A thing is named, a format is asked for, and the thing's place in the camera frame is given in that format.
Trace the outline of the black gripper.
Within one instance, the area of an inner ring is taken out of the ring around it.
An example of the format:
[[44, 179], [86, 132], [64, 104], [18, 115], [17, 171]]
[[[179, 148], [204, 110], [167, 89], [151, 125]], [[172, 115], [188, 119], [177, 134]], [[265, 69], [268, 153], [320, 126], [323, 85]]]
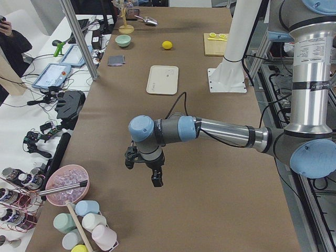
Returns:
[[139, 162], [144, 162], [147, 167], [152, 169], [151, 181], [154, 187], [162, 187], [162, 166], [165, 162], [165, 156], [163, 151], [152, 154], [143, 154], [139, 152]]

